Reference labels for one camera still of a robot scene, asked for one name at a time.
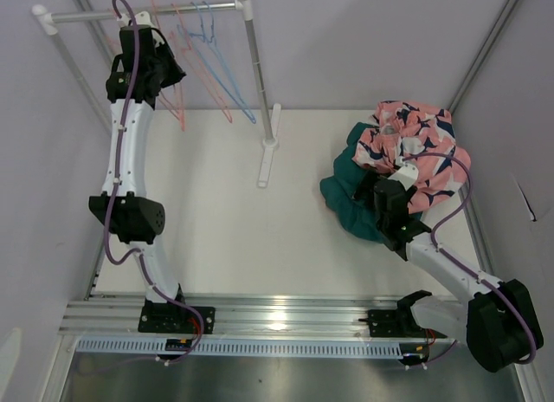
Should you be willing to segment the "teal shorts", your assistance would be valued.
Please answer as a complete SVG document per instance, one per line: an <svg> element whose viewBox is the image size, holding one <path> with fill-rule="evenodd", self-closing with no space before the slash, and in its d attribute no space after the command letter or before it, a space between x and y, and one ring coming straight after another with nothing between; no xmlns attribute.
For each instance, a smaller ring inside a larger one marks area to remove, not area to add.
<svg viewBox="0 0 554 402"><path fill-rule="evenodd" d="M346 138L346 148L333 161L333 174L319 182L319 189L326 207L335 213L346 232L365 241L382 243L373 211L367 209L364 202L353 199L366 170L360 168L352 157L363 131L372 128L370 124L358 122L351 129Z"/></svg>

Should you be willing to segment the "blue wire hanger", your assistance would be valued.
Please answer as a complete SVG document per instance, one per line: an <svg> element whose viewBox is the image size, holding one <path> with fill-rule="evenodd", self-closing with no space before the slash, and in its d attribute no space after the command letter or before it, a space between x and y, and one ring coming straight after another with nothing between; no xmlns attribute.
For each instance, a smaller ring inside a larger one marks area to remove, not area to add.
<svg viewBox="0 0 554 402"><path fill-rule="evenodd" d="M203 23L201 23L201 29L205 35L204 42L207 44L208 48L216 57L220 67L222 68L224 75L228 79L231 90L229 90L225 86L223 86L223 88L227 92L228 96L232 99L232 101L236 104L236 106L239 107L240 110L244 113L244 115L248 118L248 120L251 123L256 124L257 119L255 118L255 115L253 114L252 110L248 107L248 104L246 103L246 101L243 99L242 92L237 83L235 75L233 74L221 50L219 49L218 42L217 42L217 35L216 35L216 22L215 22L215 16L213 11L214 6L209 4L206 1L203 1L203 4L206 5L210 16L209 36L207 36L207 34L205 33Z"/></svg>
<svg viewBox="0 0 554 402"><path fill-rule="evenodd" d="M242 92L231 68L219 49L213 6L205 1L190 3L199 21L199 30L189 29L183 16L177 13L177 33L184 41L184 52L192 53L201 71L201 78L207 80L206 90L223 113L228 123L233 122L231 107L236 107L251 123L257 119L242 97Z"/></svg>

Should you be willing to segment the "pink patterned shorts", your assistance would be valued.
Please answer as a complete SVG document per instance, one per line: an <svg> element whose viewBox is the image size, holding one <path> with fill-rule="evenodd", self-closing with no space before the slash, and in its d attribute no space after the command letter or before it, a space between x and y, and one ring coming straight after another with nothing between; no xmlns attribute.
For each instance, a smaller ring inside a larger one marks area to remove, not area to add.
<svg viewBox="0 0 554 402"><path fill-rule="evenodd" d="M405 100L385 100L368 123L358 123L347 137L352 160L361 168L391 174L408 159L418 170L411 214L451 198L467 181L471 159L458 146L451 113L444 108Z"/></svg>

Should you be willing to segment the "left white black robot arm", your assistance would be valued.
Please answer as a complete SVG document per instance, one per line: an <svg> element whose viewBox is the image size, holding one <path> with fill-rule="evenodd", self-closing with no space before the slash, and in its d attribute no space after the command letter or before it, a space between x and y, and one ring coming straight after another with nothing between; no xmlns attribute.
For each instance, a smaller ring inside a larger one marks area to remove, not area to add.
<svg viewBox="0 0 554 402"><path fill-rule="evenodd" d="M112 115L112 139L101 193L88 199L88 208L104 226L104 243L116 236L128 251L120 258L106 248L106 258L120 265L136 261L145 284L145 301L138 322L141 333L208 334L209 308L186 304L179 281L166 257L161 235L164 206L147 197L146 142L160 91L185 76L161 31L151 25L124 26L122 47L106 81Z"/></svg>

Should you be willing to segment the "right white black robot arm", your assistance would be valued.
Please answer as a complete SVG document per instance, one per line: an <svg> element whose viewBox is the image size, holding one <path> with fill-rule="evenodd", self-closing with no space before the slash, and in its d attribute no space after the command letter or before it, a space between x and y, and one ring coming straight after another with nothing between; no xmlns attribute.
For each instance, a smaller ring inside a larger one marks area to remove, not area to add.
<svg viewBox="0 0 554 402"><path fill-rule="evenodd" d="M410 216L413 170L410 166L389 176L369 170L353 198L374 212L384 245L431 275L457 303L448 304L425 291L409 295L396 312L396 328L408 336L422 329L449 336L467 346L491 373L532 363L544 337L528 288L516 279L505 282L471 268L439 244L435 229Z"/></svg>

